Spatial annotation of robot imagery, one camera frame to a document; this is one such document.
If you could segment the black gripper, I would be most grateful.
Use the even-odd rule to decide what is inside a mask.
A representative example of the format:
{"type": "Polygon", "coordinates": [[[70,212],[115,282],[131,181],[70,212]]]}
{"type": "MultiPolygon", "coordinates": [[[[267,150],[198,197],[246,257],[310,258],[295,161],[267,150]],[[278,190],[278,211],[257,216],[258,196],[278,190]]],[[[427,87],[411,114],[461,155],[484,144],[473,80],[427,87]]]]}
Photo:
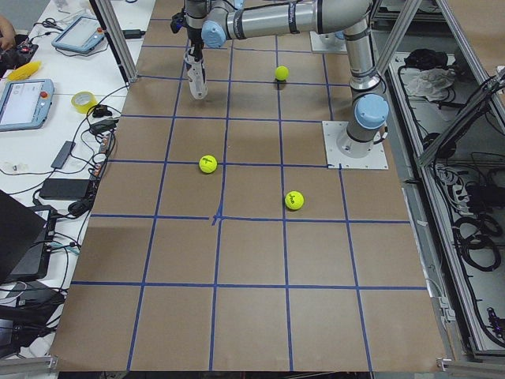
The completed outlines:
{"type": "Polygon", "coordinates": [[[188,38],[191,41],[191,47],[188,49],[188,62],[198,63],[203,61],[204,41],[202,38],[202,29],[208,13],[189,13],[182,10],[172,16],[170,22],[171,31],[176,34],[182,28],[187,31],[188,38]]]}

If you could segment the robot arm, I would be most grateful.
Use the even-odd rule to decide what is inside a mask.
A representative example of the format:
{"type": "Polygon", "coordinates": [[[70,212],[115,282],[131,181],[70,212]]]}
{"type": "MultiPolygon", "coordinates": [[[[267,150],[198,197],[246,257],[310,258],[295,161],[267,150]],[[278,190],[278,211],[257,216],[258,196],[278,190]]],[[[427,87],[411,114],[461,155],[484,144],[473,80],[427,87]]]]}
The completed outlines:
{"type": "Polygon", "coordinates": [[[386,122],[389,106],[378,93],[380,75],[372,51],[368,16],[370,1],[284,1],[245,7],[242,1],[186,1],[171,18],[172,32],[185,28],[190,47],[185,66],[190,92],[203,99],[208,88],[203,49],[228,40],[309,32],[312,50],[343,51],[350,64],[353,118],[338,133],[335,147],[350,158],[364,158],[386,122]]]}

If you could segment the person hand at table edge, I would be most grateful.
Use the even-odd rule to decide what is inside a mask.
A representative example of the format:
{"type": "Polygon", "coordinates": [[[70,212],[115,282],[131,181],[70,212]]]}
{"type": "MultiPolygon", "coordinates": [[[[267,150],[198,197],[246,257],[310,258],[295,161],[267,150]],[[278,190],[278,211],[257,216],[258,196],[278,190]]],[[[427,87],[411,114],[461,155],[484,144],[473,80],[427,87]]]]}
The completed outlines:
{"type": "Polygon", "coordinates": [[[0,15],[1,49],[7,51],[16,46],[16,32],[11,22],[0,15]]]}

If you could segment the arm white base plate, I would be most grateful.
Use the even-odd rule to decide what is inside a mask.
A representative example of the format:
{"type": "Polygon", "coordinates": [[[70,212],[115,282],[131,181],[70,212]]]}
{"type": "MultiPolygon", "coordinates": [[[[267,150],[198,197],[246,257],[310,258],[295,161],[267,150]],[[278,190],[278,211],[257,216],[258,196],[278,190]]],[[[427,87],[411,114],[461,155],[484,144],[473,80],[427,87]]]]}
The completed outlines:
{"type": "Polygon", "coordinates": [[[346,54],[346,42],[343,31],[328,34],[310,32],[311,48],[313,53],[320,54],[346,54]]]}
{"type": "Polygon", "coordinates": [[[327,166],[345,170],[387,170],[388,163],[383,143],[376,133],[374,139],[361,143],[347,134],[348,122],[322,121],[327,166]]]}

